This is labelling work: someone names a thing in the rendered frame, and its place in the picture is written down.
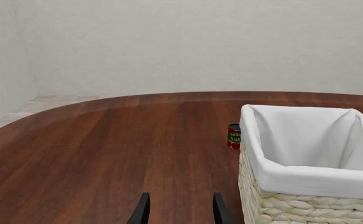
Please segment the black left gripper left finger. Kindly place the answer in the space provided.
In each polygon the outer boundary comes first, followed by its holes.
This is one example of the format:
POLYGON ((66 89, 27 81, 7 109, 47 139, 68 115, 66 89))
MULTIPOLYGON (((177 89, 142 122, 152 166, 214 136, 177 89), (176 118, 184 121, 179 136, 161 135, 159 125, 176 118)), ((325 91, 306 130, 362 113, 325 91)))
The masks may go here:
POLYGON ((127 224, 148 224, 150 215, 150 194, 142 193, 139 202, 134 209, 127 224))

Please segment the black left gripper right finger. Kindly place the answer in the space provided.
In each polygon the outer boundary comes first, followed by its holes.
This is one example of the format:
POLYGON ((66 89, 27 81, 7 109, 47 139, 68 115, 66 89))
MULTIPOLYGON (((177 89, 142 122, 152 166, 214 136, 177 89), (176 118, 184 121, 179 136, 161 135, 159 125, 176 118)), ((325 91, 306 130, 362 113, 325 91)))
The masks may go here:
POLYGON ((224 203, 221 193, 218 192, 213 194, 213 216, 215 224, 236 224, 224 203))

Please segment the woven basket with white liner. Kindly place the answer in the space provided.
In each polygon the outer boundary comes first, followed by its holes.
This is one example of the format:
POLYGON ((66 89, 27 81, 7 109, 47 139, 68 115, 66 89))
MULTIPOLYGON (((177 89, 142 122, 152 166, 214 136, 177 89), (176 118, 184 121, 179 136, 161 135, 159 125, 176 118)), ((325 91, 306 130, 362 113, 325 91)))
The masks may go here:
POLYGON ((245 105, 238 186, 245 224, 363 224, 363 114, 245 105))

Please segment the red tomato sauce tin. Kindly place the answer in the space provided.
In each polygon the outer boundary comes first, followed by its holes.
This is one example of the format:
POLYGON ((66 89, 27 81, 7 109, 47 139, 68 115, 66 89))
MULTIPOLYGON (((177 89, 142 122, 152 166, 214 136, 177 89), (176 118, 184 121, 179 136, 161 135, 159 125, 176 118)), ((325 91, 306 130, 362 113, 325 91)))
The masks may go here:
POLYGON ((239 123, 231 123, 228 126, 227 132, 227 146, 231 149, 240 149, 241 143, 241 129, 239 123))

